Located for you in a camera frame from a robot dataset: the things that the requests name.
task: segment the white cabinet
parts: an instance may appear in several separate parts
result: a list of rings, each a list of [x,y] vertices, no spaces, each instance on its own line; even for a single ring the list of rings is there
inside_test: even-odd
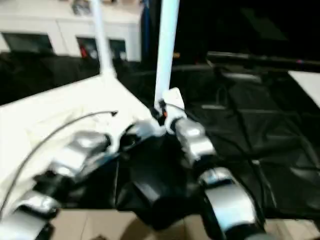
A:
[[[101,7],[106,38],[116,57],[141,61],[141,21],[143,5],[106,4]],[[93,41],[91,16],[74,15],[68,1],[0,0],[0,52],[46,52],[80,57],[79,41]]]
[[[67,54],[67,49],[60,33],[59,26],[55,20],[50,19],[29,19],[23,17],[0,17],[0,51],[10,52],[14,45],[18,45],[17,38],[23,39],[29,37],[30,42],[37,36],[41,39],[48,38],[52,47],[52,52],[57,55]],[[20,49],[30,50],[28,40],[24,41],[25,46],[19,46]]]

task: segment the white metal rod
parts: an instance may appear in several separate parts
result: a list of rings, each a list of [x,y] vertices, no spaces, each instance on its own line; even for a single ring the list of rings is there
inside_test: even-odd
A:
[[[101,0],[91,0],[91,10],[95,29],[95,43],[100,62],[100,74],[112,73],[115,75],[109,41],[105,34]]]
[[[169,90],[180,0],[162,0],[154,107]]]

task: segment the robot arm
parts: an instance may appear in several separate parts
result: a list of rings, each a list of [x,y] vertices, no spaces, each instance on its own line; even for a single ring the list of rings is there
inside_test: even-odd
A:
[[[271,240],[259,227],[255,205],[249,194],[229,170],[215,166],[219,157],[204,127],[187,118],[183,101],[177,101],[181,96],[176,93],[172,91],[164,97],[164,102],[173,102],[180,108],[164,104],[163,126],[153,118],[137,122],[126,132],[139,138],[130,148],[150,136],[161,138],[164,132],[176,136],[185,160],[194,172],[195,182],[202,189],[200,214],[208,236],[221,240]],[[78,132],[54,156],[46,172],[35,178],[36,185],[16,202],[12,214],[0,222],[0,239],[50,239],[54,229],[50,220],[64,206],[72,187],[119,155],[118,149],[112,148],[115,142],[120,145],[117,142],[120,141],[119,135],[118,131],[111,134]]]
[[[223,240],[274,239],[261,227],[254,201],[245,188],[228,169],[215,166],[219,157],[205,128],[184,117],[173,122],[172,130],[188,165],[203,187],[201,216],[208,236]]]

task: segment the cable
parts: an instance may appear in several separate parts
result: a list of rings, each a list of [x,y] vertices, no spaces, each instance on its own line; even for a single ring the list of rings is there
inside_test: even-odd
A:
[[[58,127],[57,129],[55,129],[52,133],[50,133],[45,139],[43,139],[41,142],[39,142],[33,149],[32,151],[29,153],[29,155],[22,161],[22,163],[20,164],[19,168],[17,169],[14,178],[8,188],[8,191],[6,192],[6,195],[4,197],[4,200],[2,202],[2,206],[0,208],[0,220],[2,219],[2,215],[3,215],[3,211],[8,203],[8,200],[10,198],[10,195],[14,189],[14,187],[16,186],[17,180],[22,172],[22,170],[24,169],[24,167],[26,166],[26,164],[30,161],[30,159],[33,157],[33,155],[36,153],[36,151],[42,147],[49,139],[51,139],[54,135],[56,135],[58,132],[60,132],[61,130],[65,129],[66,127],[82,120],[88,117],[92,117],[92,116],[96,116],[99,114],[112,114],[112,116],[114,116],[115,114],[117,114],[117,111],[98,111],[98,112],[93,112],[93,113],[89,113],[86,114],[84,116],[80,116],[76,119],[73,119],[67,123],[65,123],[64,125]]]

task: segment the wooden floor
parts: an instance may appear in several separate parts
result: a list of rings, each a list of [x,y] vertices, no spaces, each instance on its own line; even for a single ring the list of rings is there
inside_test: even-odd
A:
[[[170,228],[155,232],[133,213],[115,210],[64,210],[52,222],[56,227],[53,240],[208,240],[199,216],[189,216]],[[320,233],[307,220],[268,220],[265,229],[277,239],[312,240]]]

